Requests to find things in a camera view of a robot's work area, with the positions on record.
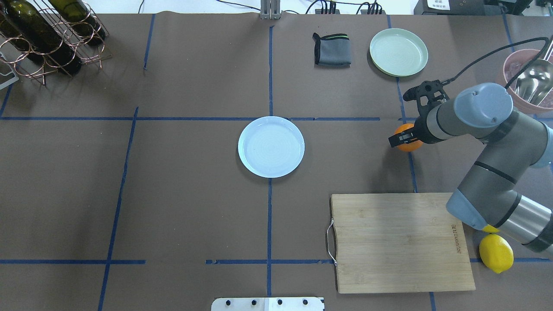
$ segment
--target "cutting board handle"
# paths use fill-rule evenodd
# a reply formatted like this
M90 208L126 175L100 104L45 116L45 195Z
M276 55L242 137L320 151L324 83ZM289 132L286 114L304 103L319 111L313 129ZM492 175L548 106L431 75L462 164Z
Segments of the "cutting board handle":
M332 261L334 262L334 265L338 266L338 262L336 262L336 259L334 258L334 256L330 252L330 246L328 246L329 245L328 232L330 231L330 228L332 228L332 231L334 232L334 218L330 218L330 224L328 225L328 228L326 229L326 251L328 252L328 255L330 255L330 258L332 258Z

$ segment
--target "cutting board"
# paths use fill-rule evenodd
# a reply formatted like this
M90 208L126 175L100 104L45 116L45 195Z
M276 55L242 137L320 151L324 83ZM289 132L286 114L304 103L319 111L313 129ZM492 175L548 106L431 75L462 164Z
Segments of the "cutting board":
M338 292L475 290L451 193L333 194Z

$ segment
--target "white plate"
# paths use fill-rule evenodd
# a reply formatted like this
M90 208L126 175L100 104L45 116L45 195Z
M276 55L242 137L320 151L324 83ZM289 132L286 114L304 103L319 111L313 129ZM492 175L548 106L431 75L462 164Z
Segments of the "white plate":
M304 157L300 130L281 117L262 117L248 124L238 139L240 160L252 173L276 178L292 172Z
M395 77L414 75L428 62L424 42L405 29L390 28L377 33L371 40L369 52L378 69Z

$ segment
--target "gray cloth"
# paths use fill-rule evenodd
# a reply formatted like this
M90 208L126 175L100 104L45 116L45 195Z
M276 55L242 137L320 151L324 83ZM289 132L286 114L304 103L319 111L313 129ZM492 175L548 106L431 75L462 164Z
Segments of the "gray cloth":
M315 39L315 64L320 66L346 67L351 64L351 45L347 34L331 34Z

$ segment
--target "green wine bottle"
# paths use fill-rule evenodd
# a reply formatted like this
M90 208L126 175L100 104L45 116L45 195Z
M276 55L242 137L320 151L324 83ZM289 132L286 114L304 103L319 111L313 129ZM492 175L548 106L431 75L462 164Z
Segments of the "green wine bottle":
M4 17L4 15L1 14L1 12L0 12L0 35L3 36L5 39L17 38L21 36L19 31L13 28L13 26L6 20L6 18ZM23 53L27 53L30 49L29 43L27 43L24 40L11 40L10 43L13 45L14 48L16 48L18 51ZM27 55L27 58L39 66L42 66L44 62L44 58L42 57L42 55L38 55L33 52L30 52Z
M0 0L0 9L35 51L48 54L57 63L52 65L61 66L59 72L73 75L81 69L82 62L75 50L63 42L32 4L25 0Z
M50 2L58 13L60 13L61 17L69 23L84 23L71 26L79 36L85 38L92 36L94 32L91 26L97 31L94 37L88 41L88 45L99 45L102 43L102 40L106 38L106 32L102 29L100 23L97 23L94 17L90 16L89 9L81 0L48 0L48 2Z

